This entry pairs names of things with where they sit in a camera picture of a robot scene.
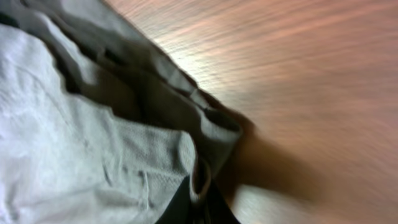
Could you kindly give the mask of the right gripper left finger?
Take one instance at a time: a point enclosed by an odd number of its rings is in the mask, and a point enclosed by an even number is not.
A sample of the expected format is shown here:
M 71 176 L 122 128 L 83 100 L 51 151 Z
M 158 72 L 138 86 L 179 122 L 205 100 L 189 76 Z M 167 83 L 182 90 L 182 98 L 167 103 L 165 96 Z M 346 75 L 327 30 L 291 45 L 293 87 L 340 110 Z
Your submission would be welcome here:
M 191 201 L 190 201 L 190 178 L 186 176 L 179 185 L 164 213 L 155 224 L 189 224 Z

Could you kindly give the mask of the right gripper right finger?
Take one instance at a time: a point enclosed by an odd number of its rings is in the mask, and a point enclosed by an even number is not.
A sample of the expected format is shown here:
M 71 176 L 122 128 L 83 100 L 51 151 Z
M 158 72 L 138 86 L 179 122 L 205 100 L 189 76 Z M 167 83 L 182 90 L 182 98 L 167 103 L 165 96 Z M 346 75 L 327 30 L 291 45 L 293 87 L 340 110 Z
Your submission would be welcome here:
M 205 220 L 210 224 L 240 224 L 213 180 L 206 195 Z

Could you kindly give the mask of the grey shorts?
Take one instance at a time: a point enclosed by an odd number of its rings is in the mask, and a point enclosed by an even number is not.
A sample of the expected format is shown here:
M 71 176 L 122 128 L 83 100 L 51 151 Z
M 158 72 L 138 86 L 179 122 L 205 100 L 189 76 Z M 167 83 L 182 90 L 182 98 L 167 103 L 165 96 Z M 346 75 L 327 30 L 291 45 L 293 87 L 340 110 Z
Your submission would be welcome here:
M 186 176 L 191 223 L 241 137 L 103 1 L 1 1 L 1 222 L 156 223 Z

